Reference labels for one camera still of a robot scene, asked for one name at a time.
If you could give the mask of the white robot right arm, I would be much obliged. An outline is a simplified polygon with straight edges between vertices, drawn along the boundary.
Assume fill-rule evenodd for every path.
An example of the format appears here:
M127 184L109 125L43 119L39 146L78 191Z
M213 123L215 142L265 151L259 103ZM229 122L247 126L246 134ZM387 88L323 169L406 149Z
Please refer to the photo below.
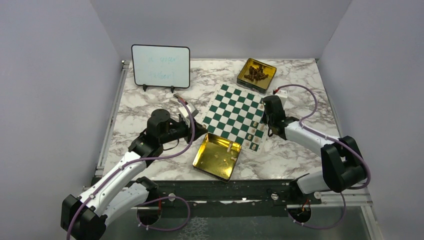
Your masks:
M340 193L365 180L368 176L361 162L356 141L350 137L333 138L323 133L307 130L295 117L286 116L281 97L270 95L263 98L262 122L268 126L269 136L295 142L321 158L321 170L308 173L289 183L289 199L300 204L309 194L321 191Z

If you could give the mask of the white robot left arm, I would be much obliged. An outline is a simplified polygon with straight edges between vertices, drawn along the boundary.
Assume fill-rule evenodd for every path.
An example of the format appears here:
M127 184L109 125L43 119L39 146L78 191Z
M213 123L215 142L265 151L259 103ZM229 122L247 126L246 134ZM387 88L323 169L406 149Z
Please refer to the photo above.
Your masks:
M145 176L124 188L154 161L164 159L164 144L184 139L191 146L208 132L195 120L199 111L192 104L178 110L178 120L165 109L154 110L146 129L112 170L79 196L70 194L63 200L60 226L66 239L99 240L107 226L132 207L161 203L158 185Z

